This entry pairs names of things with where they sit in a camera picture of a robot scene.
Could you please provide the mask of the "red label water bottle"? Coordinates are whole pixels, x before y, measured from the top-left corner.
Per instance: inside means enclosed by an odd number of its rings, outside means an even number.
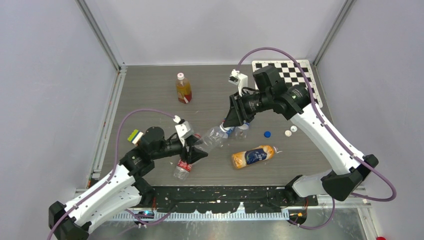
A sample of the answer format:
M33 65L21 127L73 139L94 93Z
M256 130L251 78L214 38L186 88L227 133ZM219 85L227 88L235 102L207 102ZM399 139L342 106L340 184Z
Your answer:
M175 170L173 172L173 176L181 181L185 181L187 177L189 176L192 164L188 164L187 162L183 162L181 159L176 164Z

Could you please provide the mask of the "clear plastic bottle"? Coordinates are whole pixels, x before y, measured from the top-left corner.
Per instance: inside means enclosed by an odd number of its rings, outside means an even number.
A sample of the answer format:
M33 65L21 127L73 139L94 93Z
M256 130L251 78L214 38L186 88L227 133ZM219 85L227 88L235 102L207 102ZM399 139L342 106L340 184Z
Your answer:
M227 127L227 129L227 132L223 132L220 125L212 127L194 144L194 146L209 154L215 148L223 145L233 132L234 127Z

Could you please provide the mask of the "yellow red label bottle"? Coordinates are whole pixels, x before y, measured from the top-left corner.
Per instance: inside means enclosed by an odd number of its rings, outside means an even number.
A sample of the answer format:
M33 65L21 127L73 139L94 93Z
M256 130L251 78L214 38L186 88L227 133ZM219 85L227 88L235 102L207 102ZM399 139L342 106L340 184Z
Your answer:
M178 100L183 104L188 104L192 100L192 89L189 80L176 80L175 82Z

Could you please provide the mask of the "white QR bottle cap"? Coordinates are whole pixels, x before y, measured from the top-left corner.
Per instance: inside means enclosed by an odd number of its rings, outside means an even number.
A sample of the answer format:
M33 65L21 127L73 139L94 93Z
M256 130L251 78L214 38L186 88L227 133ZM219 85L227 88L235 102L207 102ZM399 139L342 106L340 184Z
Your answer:
M184 80L184 79L185 79L185 75L184 75L182 72L179 72L179 73L177 74L177 79L178 79L178 80L180 80L180 81L182 81L182 80Z

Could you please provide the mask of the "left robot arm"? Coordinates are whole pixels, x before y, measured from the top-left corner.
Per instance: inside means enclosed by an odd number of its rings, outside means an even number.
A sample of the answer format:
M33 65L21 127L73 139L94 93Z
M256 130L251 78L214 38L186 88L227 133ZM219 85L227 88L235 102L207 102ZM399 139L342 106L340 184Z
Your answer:
M180 156L193 164L208 156L203 143L193 133L174 133L165 138L158 126L146 132L133 132L135 148L88 190L66 203L54 202L48 209L50 237L58 240L86 240L104 222L124 210L140 205L148 207L156 196L144 176L155 167L155 160Z

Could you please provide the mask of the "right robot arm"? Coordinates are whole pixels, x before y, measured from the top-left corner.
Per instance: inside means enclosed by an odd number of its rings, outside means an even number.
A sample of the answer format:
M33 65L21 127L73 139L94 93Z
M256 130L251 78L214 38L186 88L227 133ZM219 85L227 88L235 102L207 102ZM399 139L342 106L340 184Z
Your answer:
M364 155L353 147L330 123L302 85L289 87L272 65L253 73L256 89L243 93L248 77L232 70L229 82L237 85L238 92L230 95L230 108L223 122L225 128L250 123L257 113L273 110L302 130L318 147L329 162L329 171L305 176L299 175L287 184L285 198L291 205L299 205L305 197L328 194L344 201L367 178L379 163L373 155Z

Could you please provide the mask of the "upright Pepsi bottle blue label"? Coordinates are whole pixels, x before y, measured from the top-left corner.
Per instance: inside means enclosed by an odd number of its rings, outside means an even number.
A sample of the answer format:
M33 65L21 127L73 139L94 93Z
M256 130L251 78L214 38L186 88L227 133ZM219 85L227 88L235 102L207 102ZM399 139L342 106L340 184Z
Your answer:
M234 137L236 140L244 140L249 132L250 124L248 122L245 122L241 126L237 126L234 128Z

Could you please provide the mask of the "orange blue label bottle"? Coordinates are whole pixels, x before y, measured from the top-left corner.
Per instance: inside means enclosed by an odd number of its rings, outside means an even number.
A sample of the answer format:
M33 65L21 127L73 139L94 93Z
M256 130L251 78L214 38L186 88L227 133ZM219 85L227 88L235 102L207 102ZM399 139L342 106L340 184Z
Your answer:
M235 169L245 168L258 162L266 161L278 153L278 148L271 145L260 145L251 150L234 153L231 162Z

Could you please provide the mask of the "cream white bottle cap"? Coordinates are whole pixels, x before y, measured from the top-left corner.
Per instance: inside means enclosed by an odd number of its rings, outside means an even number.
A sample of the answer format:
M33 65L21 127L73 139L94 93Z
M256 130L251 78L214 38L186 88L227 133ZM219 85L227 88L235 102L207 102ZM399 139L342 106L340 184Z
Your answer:
M290 130L286 130L284 134L286 137L290 137L292 135L292 132Z

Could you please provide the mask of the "colourful toy brick stack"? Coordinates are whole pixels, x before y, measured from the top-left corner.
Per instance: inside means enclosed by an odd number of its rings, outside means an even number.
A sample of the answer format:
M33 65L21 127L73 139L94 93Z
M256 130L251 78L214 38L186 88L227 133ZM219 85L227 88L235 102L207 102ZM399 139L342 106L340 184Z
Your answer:
M142 131L139 131L138 129L135 129L127 138L127 140L132 143L135 146L139 145L139 141L144 136L144 133Z

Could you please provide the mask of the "checkerboard calibration mat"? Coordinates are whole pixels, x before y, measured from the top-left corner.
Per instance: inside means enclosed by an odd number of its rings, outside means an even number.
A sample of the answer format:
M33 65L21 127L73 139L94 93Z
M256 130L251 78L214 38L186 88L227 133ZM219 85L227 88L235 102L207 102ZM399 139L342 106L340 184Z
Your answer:
M321 94L319 93L310 62L306 59L298 60L297 62L307 77L314 100L318 103L319 107L322 108L323 101L321 99ZM254 60L251 62L251 65L253 72L263 67L274 66L277 68L280 77L284 80L288 88L294 85L301 85L307 88L306 81L303 78L301 71L292 60Z

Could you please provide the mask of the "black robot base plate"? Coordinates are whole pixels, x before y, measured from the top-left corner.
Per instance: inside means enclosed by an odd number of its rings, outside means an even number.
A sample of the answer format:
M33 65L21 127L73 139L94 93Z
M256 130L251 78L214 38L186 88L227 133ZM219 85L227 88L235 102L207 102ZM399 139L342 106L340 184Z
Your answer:
M283 186L155 186L148 198L136 205L160 213L205 214L234 213L244 209L248 214L277 213L287 207L318 205L317 197L295 197Z

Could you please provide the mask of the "aluminium slotted rail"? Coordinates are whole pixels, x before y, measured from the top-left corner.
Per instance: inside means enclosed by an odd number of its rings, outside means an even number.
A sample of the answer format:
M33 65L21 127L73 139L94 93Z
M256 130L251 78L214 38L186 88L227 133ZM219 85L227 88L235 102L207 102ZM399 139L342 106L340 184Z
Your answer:
M166 214L162 212L155 212L153 217L141 218L147 221L157 221L164 217ZM238 210L235 212L227 213L171 213L164 221L184 222L184 221L267 221L267 220L289 220L290 214L288 210L282 209L280 212L266 212L266 213L246 213L245 210ZM109 221L137 221L130 213L123 212L115 215Z

